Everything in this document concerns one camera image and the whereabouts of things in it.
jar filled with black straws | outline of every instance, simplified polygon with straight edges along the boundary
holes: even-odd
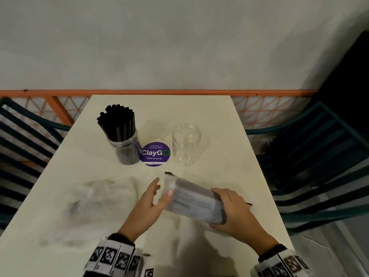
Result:
[[[107,106],[106,113],[97,118],[109,143],[116,151],[120,163],[132,165],[142,158],[142,147],[138,140],[134,112],[120,105]]]

person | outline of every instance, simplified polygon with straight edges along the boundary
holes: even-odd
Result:
[[[149,185],[118,232],[99,242],[85,265],[84,277],[153,277],[152,257],[142,255],[134,242],[156,222],[173,197],[171,189],[154,205],[154,196],[160,189],[158,182],[156,178]],[[279,244],[262,228],[241,196],[229,189],[213,188],[212,191],[223,201],[227,219],[225,224],[211,227],[246,243],[258,254],[259,264],[251,269],[251,276],[313,276],[294,251]]]

white cable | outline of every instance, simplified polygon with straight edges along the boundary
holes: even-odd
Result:
[[[334,260],[334,258],[333,258],[333,254],[332,254],[332,251],[330,250],[330,248],[325,247],[325,246],[323,246],[323,245],[319,244],[318,242],[316,242],[316,241],[314,241],[314,240],[311,240],[311,239],[309,239],[309,238],[303,237],[301,234],[299,234],[299,236],[301,236],[303,239],[306,239],[306,240],[308,240],[308,241],[311,241],[311,242],[315,243],[316,245],[318,245],[318,246],[320,246],[320,247],[326,248],[326,249],[329,251],[329,254],[330,254],[330,256],[331,256],[331,258],[332,258],[333,262],[334,262],[336,265],[338,265],[338,268],[339,268],[339,270],[342,272],[342,274],[343,274],[343,275],[345,275],[346,277],[348,277],[348,276],[346,275],[346,273],[344,272],[344,270],[341,268],[340,264],[336,263],[336,261]]]

dark object against wall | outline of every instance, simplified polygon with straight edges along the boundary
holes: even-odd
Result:
[[[369,139],[369,31],[357,38],[344,58],[313,96]]]

table top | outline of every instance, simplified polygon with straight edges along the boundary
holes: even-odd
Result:
[[[192,123],[200,128],[206,149],[188,167],[177,164],[173,156],[158,167],[141,162],[122,165],[96,121],[111,104],[133,109],[142,146],[160,141],[172,149],[173,128]],[[0,238],[0,274],[81,277],[97,241],[80,248],[42,243],[62,215],[60,195],[78,182],[133,176],[140,196],[165,171],[199,185],[235,190],[253,203],[252,212],[265,230],[293,248],[229,96],[94,95]],[[173,274],[173,266],[192,263],[202,268],[225,263],[223,268],[232,268],[239,276],[249,275],[258,258],[250,247],[209,231],[201,230],[195,235],[198,229],[194,228],[191,220],[164,211],[137,240],[137,247],[155,256],[157,277]]]

